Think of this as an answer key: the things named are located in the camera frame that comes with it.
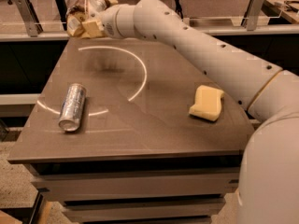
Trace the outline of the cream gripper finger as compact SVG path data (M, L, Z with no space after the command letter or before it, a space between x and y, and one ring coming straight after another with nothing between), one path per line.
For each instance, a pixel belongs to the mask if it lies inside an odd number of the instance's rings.
M83 38L98 38L106 36L103 24L98 20L86 20L82 23L82 27L84 29L82 34Z
M74 37L82 35L84 32L83 21L85 21L85 16L82 13L70 14L66 19L68 34Z

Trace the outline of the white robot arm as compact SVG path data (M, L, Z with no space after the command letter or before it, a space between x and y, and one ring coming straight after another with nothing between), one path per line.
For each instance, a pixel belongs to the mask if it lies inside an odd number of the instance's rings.
M101 35L174 48L259 120L241 164L237 224L299 224L297 75L193 29L159 0L70 0L67 32L83 33L85 21Z

